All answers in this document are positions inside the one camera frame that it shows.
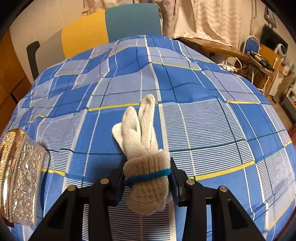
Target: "white knitted glove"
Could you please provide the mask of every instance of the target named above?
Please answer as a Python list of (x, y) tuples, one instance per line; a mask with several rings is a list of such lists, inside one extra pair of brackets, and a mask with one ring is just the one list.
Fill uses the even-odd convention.
[(158, 149), (153, 128), (155, 98), (149, 94), (142, 99), (139, 116), (130, 106), (122, 122), (113, 126), (112, 133), (127, 157), (123, 173), (132, 190), (128, 207), (138, 214), (151, 215), (164, 210), (170, 201), (167, 175), (170, 173), (170, 154)]

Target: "chair backrest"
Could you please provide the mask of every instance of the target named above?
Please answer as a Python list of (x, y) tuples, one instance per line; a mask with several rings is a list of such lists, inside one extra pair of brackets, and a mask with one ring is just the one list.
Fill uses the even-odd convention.
[(247, 51), (253, 51), (255, 53), (259, 53), (260, 44), (258, 39), (255, 36), (248, 36), (246, 41), (244, 42), (244, 48), (242, 50), (243, 53)]
[(156, 4), (126, 4), (100, 10), (65, 26), (34, 49), (30, 56), (35, 60), (29, 60), (31, 71), (38, 69), (33, 75), (38, 76), (44, 69), (93, 47), (144, 34), (161, 35)]

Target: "plaid fabric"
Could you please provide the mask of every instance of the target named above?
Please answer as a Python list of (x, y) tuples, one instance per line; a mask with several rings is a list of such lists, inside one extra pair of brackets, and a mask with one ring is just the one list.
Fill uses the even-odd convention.
[[(44, 215), (67, 186), (89, 186), (118, 166), (123, 153), (111, 128), (149, 93), (157, 100), (159, 148), (202, 185), (227, 186), (265, 238), (276, 237), (295, 207), (296, 153), (287, 131), (249, 81), (168, 37), (130, 37), (80, 53), (43, 71), (19, 102), (7, 130), (24, 129), (50, 153)], [(109, 209), (113, 240), (182, 239), (186, 208), (170, 203), (137, 215), (126, 206), (129, 191)], [(83, 240), (87, 218), (86, 205)], [(12, 229), (23, 241), (33, 230)]]

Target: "tissue box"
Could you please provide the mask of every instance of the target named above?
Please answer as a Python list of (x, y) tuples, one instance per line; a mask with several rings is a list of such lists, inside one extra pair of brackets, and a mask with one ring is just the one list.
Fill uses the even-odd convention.
[(47, 151), (22, 129), (10, 130), (0, 144), (0, 210), (10, 223), (35, 226), (42, 219), (39, 189)]

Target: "blue trim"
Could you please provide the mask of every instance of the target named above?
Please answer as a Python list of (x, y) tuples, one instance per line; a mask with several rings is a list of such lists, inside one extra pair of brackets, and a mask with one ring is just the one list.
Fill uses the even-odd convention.
[(124, 185), (129, 186), (131, 188), (133, 183), (151, 181), (152, 179), (168, 176), (170, 173), (171, 173), (170, 169), (167, 168), (167, 169), (153, 172), (150, 174), (142, 174), (142, 175), (132, 176), (124, 181)]

